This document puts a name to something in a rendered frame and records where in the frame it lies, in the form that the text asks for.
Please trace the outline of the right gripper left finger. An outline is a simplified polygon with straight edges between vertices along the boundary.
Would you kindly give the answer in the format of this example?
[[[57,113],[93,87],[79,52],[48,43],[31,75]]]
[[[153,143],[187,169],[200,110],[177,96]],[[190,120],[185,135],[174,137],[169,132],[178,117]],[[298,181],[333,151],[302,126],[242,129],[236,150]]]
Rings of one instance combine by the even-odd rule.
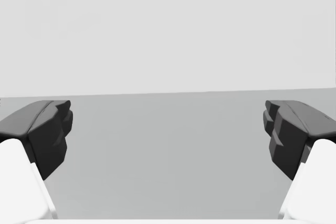
[[[0,120],[0,220],[58,217],[44,181],[65,159],[70,106],[41,100]]]

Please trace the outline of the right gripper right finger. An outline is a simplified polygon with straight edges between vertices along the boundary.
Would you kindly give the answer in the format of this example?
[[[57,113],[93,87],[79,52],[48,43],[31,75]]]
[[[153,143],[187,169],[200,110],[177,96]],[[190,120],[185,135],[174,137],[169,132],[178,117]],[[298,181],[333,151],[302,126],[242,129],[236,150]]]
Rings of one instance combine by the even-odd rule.
[[[294,100],[265,106],[271,160],[292,181],[279,219],[336,220],[336,120]]]

